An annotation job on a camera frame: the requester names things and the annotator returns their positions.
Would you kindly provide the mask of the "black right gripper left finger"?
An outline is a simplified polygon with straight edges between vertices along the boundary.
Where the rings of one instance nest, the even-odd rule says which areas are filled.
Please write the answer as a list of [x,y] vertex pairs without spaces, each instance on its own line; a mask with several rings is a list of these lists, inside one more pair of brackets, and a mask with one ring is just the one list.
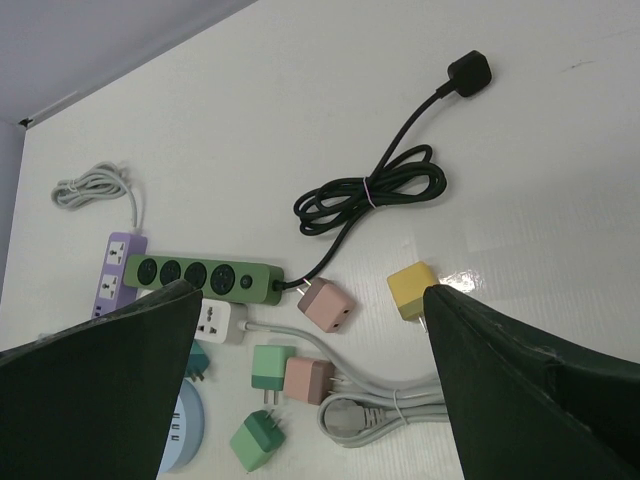
[[2,478],[155,478],[202,299],[177,280],[3,351]]

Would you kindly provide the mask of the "yellow USB charger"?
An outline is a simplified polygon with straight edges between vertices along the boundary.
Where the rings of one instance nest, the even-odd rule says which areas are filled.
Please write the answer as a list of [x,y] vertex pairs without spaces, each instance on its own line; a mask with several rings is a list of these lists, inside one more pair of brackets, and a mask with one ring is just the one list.
[[423,261],[416,262],[387,278],[387,284],[404,321],[418,322],[427,332],[423,295],[428,287],[438,284],[438,279]]

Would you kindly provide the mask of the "teal charger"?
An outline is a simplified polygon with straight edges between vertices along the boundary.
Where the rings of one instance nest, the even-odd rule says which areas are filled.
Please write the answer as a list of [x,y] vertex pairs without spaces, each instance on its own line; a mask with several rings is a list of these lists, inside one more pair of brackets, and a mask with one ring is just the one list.
[[197,341],[193,341],[184,378],[190,379],[192,382],[203,381],[204,373],[208,369],[209,365],[210,361],[205,351]]

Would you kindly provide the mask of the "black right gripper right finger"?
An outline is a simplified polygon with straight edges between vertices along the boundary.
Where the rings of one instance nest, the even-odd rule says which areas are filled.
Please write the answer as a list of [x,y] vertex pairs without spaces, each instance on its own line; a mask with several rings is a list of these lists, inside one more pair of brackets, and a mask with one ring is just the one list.
[[638,478],[638,364],[447,285],[423,306],[465,478]]

